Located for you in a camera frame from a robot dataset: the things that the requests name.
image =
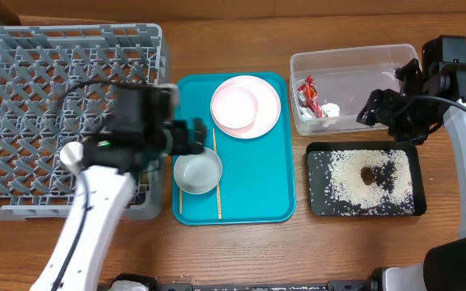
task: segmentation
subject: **red candy packet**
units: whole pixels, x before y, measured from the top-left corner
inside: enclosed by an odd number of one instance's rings
[[[321,108],[317,98],[317,88],[312,76],[308,76],[305,83],[298,88],[300,94],[305,95],[305,104],[309,107],[317,117],[328,117],[327,113]]]

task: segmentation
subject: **wooden chopstick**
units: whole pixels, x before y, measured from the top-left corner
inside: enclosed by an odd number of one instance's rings
[[[215,129],[212,130],[214,135],[214,152],[217,154],[217,140],[215,139]],[[220,183],[217,183],[217,208],[218,219],[222,219],[222,205],[220,203]]]
[[[179,213],[183,213],[183,189],[179,188]]]

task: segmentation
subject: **wooden tabletop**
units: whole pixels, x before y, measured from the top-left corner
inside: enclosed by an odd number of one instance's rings
[[[441,34],[466,36],[466,14],[166,22],[161,26],[172,49],[173,81],[188,74],[270,70],[288,82],[294,53],[406,43],[421,55],[422,45]],[[425,215],[333,218],[314,217],[309,210],[303,166],[307,145],[389,138],[383,131],[303,137],[291,122],[297,208],[289,221],[181,225],[172,215],[168,172],[163,212],[153,221],[120,222],[100,281],[121,272],[199,285],[365,278],[377,267],[421,263],[431,247],[457,239],[460,195],[445,129],[418,147],[428,205]],[[29,289],[48,261],[62,224],[0,221],[0,290]]]

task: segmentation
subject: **teal tray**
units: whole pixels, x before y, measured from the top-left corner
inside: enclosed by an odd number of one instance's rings
[[[215,89],[228,78],[252,75],[271,84],[282,104],[276,125],[262,137],[242,140],[230,137],[211,118],[210,102]],[[294,165],[290,137],[290,112],[286,83],[275,73],[190,75],[178,83],[180,106],[177,120],[204,120],[208,128],[205,146],[213,149],[211,129],[215,128],[218,156],[222,160],[220,194],[222,220],[218,219],[217,189],[202,195],[183,193],[180,213],[179,187],[172,177],[172,211],[192,226],[282,222],[296,209]]]

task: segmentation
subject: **gray plastic dish rack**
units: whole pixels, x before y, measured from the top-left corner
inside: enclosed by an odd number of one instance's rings
[[[0,27],[0,220],[67,216],[76,185],[58,151],[88,137],[114,102],[112,87],[91,85],[58,106],[67,88],[92,78],[170,82],[170,63],[156,24]],[[160,213],[163,166],[138,180],[125,217]]]

